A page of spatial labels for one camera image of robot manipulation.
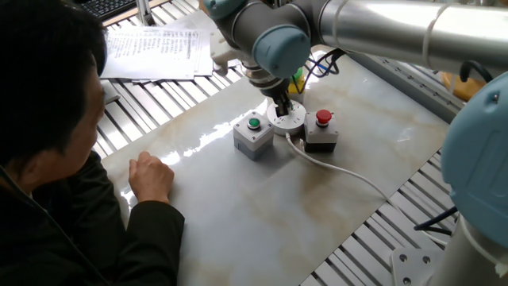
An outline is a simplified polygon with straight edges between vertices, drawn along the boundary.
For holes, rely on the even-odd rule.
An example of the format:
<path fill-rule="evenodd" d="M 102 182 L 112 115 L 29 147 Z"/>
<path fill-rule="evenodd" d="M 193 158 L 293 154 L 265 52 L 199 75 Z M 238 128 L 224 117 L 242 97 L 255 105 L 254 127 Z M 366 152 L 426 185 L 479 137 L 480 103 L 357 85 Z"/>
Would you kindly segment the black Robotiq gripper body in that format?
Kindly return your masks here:
<path fill-rule="evenodd" d="M 273 99 L 274 102 L 285 102 L 288 100 L 287 89 L 290 85 L 289 79 L 272 81 L 267 87 L 261 87 L 260 92 Z"/>

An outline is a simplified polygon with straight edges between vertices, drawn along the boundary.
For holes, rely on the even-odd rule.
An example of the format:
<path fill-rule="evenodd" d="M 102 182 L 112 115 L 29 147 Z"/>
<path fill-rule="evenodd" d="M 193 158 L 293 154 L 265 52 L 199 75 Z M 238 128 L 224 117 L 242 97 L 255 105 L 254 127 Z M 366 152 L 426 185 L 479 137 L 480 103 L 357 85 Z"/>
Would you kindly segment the person's bare hand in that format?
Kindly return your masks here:
<path fill-rule="evenodd" d="M 129 184 L 139 203 L 157 201 L 170 204 L 175 173 L 158 157 L 143 151 L 129 161 Z"/>

